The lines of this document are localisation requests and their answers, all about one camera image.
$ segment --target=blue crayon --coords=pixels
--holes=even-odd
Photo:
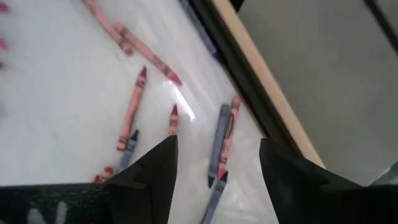
[[[221,105],[220,116],[218,117],[217,130],[213,143],[213,152],[211,154],[210,166],[208,171],[209,188],[213,185],[214,178],[218,173],[218,162],[220,160],[221,150],[223,149],[225,132],[228,127],[230,107],[227,104]]]
[[[180,0],[180,2],[181,2],[182,7],[184,8],[184,11],[188,14],[188,17],[192,21],[193,26],[195,26],[196,30],[198,31],[199,36],[202,39],[203,43],[206,45],[206,48],[209,51],[209,53],[220,64],[223,64],[223,60],[222,60],[220,53],[217,51],[217,48],[214,46],[213,41],[211,41],[209,35],[206,32],[205,27],[202,25],[197,14],[191,7],[190,0]]]
[[[227,178],[228,178],[228,171],[226,171],[223,177],[220,179],[220,181],[218,181],[216,189],[210,198],[209,204],[207,205],[206,213],[205,216],[203,217],[203,220],[201,221],[201,224],[211,223],[211,219],[213,218],[218,202],[220,201],[221,195],[223,194]]]
[[[127,144],[127,148],[123,153],[122,159],[120,160],[119,168],[117,171],[118,173],[122,172],[125,168],[129,167],[131,156],[134,153],[134,150],[136,149],[137,146],[138,134],[139,131],[136,130],[134,134],[131,136]]]

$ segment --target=gray crayon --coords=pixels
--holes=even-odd
[[[211,154],[209,171],[208,171],[208,186],[211,188],[213,181],[217,176],[218,163],[220,159],[221,150],[223,149],[225,132],[228,127],[228,120],[230,116],[230,107],[227,104],[221,105],[220,116],[218,117],[217,130],[213,143],[213,152]]]
[[[216,207],[218,202],[220,201],[221,195],[223,194],[226,182],[228,178],[228,171],[226,171],[223,177],[218,181],[215,191],[210,198],[210,202],[207,205],[205,216],[201,221],[201,224],[210,224],[211,219],[213,218],[214,212],[216,211]]]
[[[139,132],[138,130],[136,130],[136,132],[134,132],[131,139],[129,140],[127,148],[123,153],[122,159],[120,160],[119,168],[117,171],[118,173],[122,172],[125,168],[129,167],[132,154],[134,153],[134,150],[136,149],[137,146],[138,134]]]

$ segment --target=crayon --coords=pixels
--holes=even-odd
[[[0,2],[0,12],[9,12],[10,9],[8,8],[7,4],[4,2]]]
[[[177,126],[178,126],[178,110],[177,110],[177,105],[174,104],[169,122],[169,135],[177,134]]]
[[[95,175],[94,177],[94,184],[102,184],[103,182],[107,181],[113,176],[113,168],[112,167],[105,167],[104,171],[101,175]]]
[[[203,43],[205,44],[207,50],[209,53],[220,63],[223,64],[222,58],[220,53],[217,51],[217,48],[214,46],[213,41],[211,41],[209,35],[207,34],[207,31],[203,24],[200,22],[197,14],[193,10],[192,6],[190,5],[189,0],[180,0],[181,5],[187,14],[187,16],[190,18],[190,20],[193,23],[193,26],[196,28],[198,31],[198,34],[200,38],[202,39]]]
[[[234,134],[234,128],[236,123],[236,118],[238,117],[239,106],[241,104],[241,99],[239,96],[235,96],[231,103],[231,112],[229,114],[228,127],[225,132],[225,138],[223,143],[223,150],[220,154],[220,162],[218,164],[218,178],[220,179],[226,170],[226,161],[228,160],[229,148],[232,143],[232,136]]]
[[[128,144],[130,138],[131,124],[138,110],[139,103],[141,102],[141,96],[142,92],[144,91],[146,80],[147,68],[144,66],[137,78],[136,87],[132,92],[129,108],[127,109],[127,113],[124,117],[123,128],[119,133],[119,141],[116,146],[118,151],[126,150],[126,145]]]
[[[4,40],[0,39],[0,49],[6,50],[7,44]]]
[[[105,16],[102,9],[95,6],[93,0],[82,0],[95,19],[104,27],[108,34],[120,46],[126,55],[132,55],[132,44],[127,41],[115,28],[114,24]]]
[[[138,37],[132,34],[126,27],[120,23],[115,24],[116,30],[130,43],[135,46],[135,48],[157,69],[159,69],[167,78],[175,82],[176,84],[182,85],[181,80],[173,70],[166,65],[157,55],[155,55],[146,44],[144,44]]]
[[[218,172],[218,161],[220,159],[221,150],[223,148],[223,142],[225,138],[226,128],[229,121],[229,105],[223,104],[220,108],[220,115],[218,116],[217,130],[213,143],[213,152],[211,154],[211,160],[208,171],[208,186],[211,188],[213,181],[217,176]]]
[[[227,179],[228,179],[228,171],[225,171],[220,181],[218,181],[216,189],[210,198],[210,202],[207,205],[206,213],[205,216],[203,217],[203,220],[201,221],[201,224],[211,223],[211,219],[213,218],[218,202],[220,201],[221,195],[223,194],[225,185],[227,183]]]
[[[139,131],[136,130],[134,134],[131,136],[129,144],[127,144],[127,149],[124,151],[122,159],[119,163],[118,173],[122,172],[125,168],[129,167],[131,156],[134,153],[134,150],[137,146]]]

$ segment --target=wooden edge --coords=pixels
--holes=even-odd
[[[223,18],[224,23],[228,26],[239,47],[243,51],[244,56],[252,66],[261,82],[261,85],[269,95],[269,98],[280,114],[280,117],[298,145],[303,156],[316,165],[325,168],[325,165],[300,124],[299,119],[290,107],[285,95],[279,88],[278,83],[254,45],[250,35],[233,9],[231,3],[228,0],[212,1],[220,16]]]

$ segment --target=crayon tip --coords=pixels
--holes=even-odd
[[[208,177],[208,183],[209,183],[209,188],[211,188],[211,186],[213,186],[213,182],[214,182],[214,177]]]
[[[136,131],[134,132],[134,134],[132,134],[132,136],[131,136],[131,140],[133,140],[133,141],[137,141],[137,139],[138,139],[138,134],[139,134],[139,131],[138,131],[138,130],[136,130]]]
[[[174,106],[173,106],[172,115],[178,115],[178,109],[177,109],[177,105],[176,104],[174,104]]]
[[[175,82],[175,83],[177,83],[177,84],[179,84],[179,85],[182,85],[181,80],[179,79],[179,77],[177,76],[177,74],[174,73],[174,72],[171,72],[171,74],[169,75],[169,79],[171,79],[173,82]]]
[[[242,100],[242,98],[241,98],[241,96],[239,96],[239,95],[236,95],[236,96],[234,96],[234,98],[233,98],[233,101],[234,101],[234,102],[237,102],[237,103],[240,103],[241,100]]]
[[[223,167],[219,167],[218,168],[218,176],[217,176],[217,178],[220,180],[223,176],[224,176],[224,173],[226,172],[226,169],[225,168],[223,168]]]
[[[132,48],[128,47],[128,48],[124,49],[124,53],[128,56],[132,56]]]
[[[221,178],[220,180],[226,182],[226,179],[227,179],[227,178],[228,178],[228,170],[226,170],[226,171],[224,172],[224,175],[222,176],[222,178]]]
[[[139,76],[147,78],[147,67],[144,66],[141,70],[141,73],[139,74]]]
[[[8,8],[8,6],[6,5],[6,3],[0,3],[0,12],[9,12],[10,10],[9,10],[9,8]]]
[[[94,177],[94,180],[93,180],[93,183],[94,184],[100,184],[102,181],[101,181],[101,177],[97,174],[97,175],[95,175],[95,177]]]
[[[113,174],[113,168],[112,167],[105,167],[104,171],[109,173],[110,175]]]

